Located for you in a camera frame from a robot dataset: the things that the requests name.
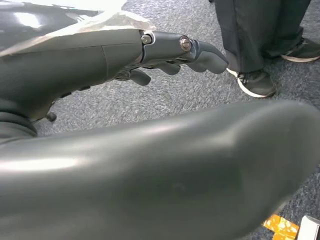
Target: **shoe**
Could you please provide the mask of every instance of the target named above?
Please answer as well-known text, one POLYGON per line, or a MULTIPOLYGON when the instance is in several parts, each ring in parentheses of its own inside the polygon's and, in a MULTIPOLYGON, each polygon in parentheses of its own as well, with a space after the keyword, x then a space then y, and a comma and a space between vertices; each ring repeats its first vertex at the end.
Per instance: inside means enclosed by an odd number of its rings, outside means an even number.
POLYGON ((277 91, 270 75, 264 70, 248 73, 236 72, 229 68, 226 70, 235 76, 242 91, 254 98, 271 97, 277 91))
POLYGON ((294 63, 312 62, 320 59, 320 44, 302 38, 295 47, 281 57, 294 63))

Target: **gray robot arm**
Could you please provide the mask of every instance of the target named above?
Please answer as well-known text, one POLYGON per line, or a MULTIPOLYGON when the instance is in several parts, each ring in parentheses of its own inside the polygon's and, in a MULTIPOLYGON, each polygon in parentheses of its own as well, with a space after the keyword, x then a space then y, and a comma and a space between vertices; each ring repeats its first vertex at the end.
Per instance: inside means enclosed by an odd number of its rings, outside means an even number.
POLYGON ((38 138, 32 121, 73 91, 149 82, 138 68, 221 73, 227 64, 216 48, 182 34, 74 37, 1 58, 2 239, 234 239, 318 163, 319 112, 291 101, 38 138))

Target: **metal object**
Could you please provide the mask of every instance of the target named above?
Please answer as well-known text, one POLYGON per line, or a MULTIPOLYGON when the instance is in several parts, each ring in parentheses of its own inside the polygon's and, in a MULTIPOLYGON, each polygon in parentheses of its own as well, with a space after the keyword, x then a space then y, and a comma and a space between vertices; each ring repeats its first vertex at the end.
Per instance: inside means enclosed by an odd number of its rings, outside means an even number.
POLYGON ((143 44, 150 44, 152 42, 152 39, 150 35, 143 35, 141 37, 141 41, 143 44))
POLYGON ((191 42, 187 36, 182 36, 180 39, 180 46, 182 50, 189 52, 191 49, 191 42))
POLYGON ((302 218, 297 240, 318 240, 320 239, 320 221, 310 216, 302 218))

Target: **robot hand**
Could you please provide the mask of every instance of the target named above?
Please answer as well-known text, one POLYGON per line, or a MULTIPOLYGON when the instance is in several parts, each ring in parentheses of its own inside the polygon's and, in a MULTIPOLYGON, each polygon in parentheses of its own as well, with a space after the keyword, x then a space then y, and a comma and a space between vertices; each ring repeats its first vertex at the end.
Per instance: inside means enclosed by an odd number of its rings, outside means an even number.
POLYGON ((147 31, 141 34, 141 41, 142 55, 138 62, 122 69, 115 79, 131 79, 146 86, 151 77, 137 68, 161 69, 168 75, 176 75, 180 70, 180 65, 186 64, 198 73, 208 70, 220 74, 228 65, 226 59, 214 46, 189 39, 186 35, 147 31))

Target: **person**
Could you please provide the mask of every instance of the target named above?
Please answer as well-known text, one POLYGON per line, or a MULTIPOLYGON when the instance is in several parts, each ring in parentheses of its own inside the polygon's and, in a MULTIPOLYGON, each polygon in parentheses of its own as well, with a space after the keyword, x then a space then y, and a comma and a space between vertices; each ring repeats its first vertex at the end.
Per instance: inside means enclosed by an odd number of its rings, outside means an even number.
POLYGON ((303 38, 301 21, 311 0, 214 0, 227 71, 245 93, 271 97, 275 84, 265 58, 306 63, 320 58, 320 44, 303 38))

